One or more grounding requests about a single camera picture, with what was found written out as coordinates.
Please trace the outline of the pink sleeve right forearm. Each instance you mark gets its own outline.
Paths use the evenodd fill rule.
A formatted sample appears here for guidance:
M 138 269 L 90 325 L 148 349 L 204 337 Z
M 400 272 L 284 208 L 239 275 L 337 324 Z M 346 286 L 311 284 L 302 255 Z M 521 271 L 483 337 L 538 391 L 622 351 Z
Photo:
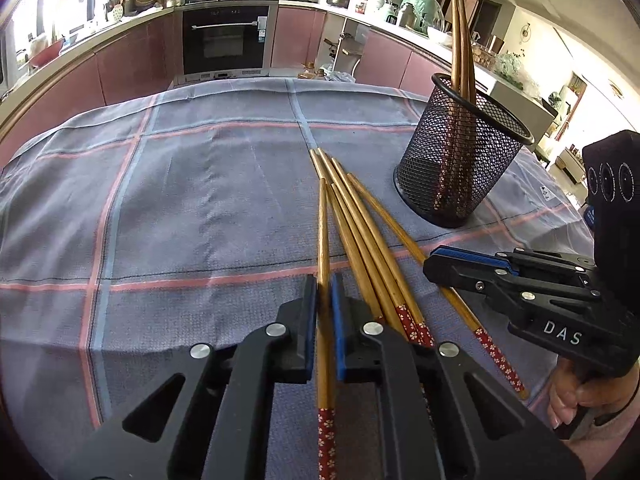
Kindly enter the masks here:
M 610 422 L 592 426 L 585 437 L 567 442 L 567 447 L 582 462 L 588 480 L 593 479 L 611 460 L 638 416 L 639 403 L 634 401 Z

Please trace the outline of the right hand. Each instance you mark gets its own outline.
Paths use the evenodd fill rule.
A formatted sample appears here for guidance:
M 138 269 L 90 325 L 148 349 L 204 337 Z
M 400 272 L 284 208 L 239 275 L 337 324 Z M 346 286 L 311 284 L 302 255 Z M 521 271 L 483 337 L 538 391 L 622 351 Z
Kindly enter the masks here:
M 639 382 L 639 363 L 622 377 L 597 378 L 584 382 L 575 364 L 562 356 L 550 378 L 548 419 L 553 429 L 569 425 L 578 408 L 593 408 L 598 414 L 614 414 L 626 408 Z

